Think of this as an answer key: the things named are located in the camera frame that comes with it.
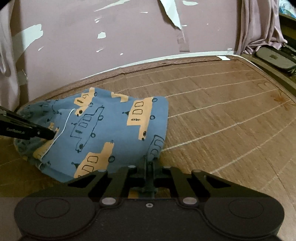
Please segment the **blue patterned children's pants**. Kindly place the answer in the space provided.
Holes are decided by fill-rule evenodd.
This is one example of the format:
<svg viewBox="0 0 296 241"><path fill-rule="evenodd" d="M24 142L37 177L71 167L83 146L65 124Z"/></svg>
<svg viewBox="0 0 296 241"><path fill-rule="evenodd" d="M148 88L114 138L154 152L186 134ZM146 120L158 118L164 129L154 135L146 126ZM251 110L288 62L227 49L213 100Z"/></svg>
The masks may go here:
<svg viewBox="0 0 296 241"><path fill-rule="evenodd" d="M138 99L91 87L20 110L20 116L52 130L55 136L50 141L17 138L14 145L23 159L59 182L98 170L114 173L159 158L168 110L163 96Z"/></svg>

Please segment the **pink curtain left side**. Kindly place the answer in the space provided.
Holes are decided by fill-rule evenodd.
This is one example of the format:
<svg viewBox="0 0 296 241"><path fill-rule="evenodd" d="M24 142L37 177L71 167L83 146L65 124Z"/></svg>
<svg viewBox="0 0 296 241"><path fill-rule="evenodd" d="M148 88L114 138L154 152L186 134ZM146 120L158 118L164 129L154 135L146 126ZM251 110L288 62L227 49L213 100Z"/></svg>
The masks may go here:
<svg viewBox="0 0 296 241"><path fill-rule="evenodd" d="M16 70L11 35L11 15L15 2L1 9L1 106L15 111L28 101L27 76Z"/></svg>

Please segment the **pink curtain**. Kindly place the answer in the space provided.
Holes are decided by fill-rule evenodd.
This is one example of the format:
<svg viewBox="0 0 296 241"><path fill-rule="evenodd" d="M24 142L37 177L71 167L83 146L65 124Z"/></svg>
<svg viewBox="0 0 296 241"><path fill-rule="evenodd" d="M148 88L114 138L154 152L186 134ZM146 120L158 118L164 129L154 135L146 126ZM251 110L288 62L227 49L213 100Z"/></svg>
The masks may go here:
<svg viewBox="0 0 296 241"><path fill-rule="evenodd" d="M15 111L28 101L27 76L16 70L11 35L11 15L15 2L1 9L1 106Z"/></svg>
<svg viewBox="0 0 296 241"><path fill-rule="evenodd" d="M280 27L279 1L242 1L236 54L252 55L262 46L279 50L287 44Z"/></svg>

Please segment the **brown woven bamboo bed mat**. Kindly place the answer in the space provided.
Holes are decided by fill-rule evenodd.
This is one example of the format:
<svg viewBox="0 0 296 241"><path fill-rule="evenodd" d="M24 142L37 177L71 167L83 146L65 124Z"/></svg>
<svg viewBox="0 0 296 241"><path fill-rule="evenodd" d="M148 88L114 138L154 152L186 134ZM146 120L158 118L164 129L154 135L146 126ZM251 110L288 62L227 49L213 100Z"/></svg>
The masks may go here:
<svg viewBox="0 0 296 241"><path fill-rule="evenodd" d="M167 98L162 164L186 173L201 169L295 203L295 99L246 60L196 57L141 64L97 74L45 98L87 87Z"/></svg>

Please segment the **grey zip bag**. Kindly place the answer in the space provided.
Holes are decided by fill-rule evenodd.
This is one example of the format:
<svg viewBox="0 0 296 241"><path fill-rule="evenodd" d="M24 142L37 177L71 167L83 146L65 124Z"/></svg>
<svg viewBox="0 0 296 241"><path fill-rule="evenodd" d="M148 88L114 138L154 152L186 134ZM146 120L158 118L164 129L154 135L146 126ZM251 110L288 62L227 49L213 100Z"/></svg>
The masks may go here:
<svg viewBox="0 0 296 241"><path fill-rule="evenodd" d="M273 47L260 47L255 56L282 71L295 69L295 59Z"/></svg>

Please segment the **pink curtain right side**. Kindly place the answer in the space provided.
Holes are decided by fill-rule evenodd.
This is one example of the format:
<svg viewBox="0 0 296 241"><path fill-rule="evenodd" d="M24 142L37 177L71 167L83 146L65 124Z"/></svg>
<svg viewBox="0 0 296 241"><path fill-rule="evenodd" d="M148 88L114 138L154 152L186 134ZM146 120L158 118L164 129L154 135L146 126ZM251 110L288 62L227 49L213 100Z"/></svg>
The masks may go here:
<svg viewBox="0 0 296 241"><path fill-rule="evenodd" d="M280 27L279 1L242 1L236 54L252 55L262 46L279 50L287 44Z"/></svg>

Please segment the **dark wooden shelf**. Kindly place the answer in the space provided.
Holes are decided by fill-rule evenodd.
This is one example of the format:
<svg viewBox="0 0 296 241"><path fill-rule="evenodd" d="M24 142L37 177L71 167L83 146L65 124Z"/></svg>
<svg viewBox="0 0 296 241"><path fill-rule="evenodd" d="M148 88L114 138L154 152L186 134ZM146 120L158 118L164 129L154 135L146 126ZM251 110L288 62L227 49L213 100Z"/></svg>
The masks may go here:
<svg viewBox="0 0 296 241"><path fill-rule="evenodd" d="M295 95L295 18L285 10L280 11L279 17L287 44L280 50L263 47L252 55L243 54L242 56Z"/></svg>

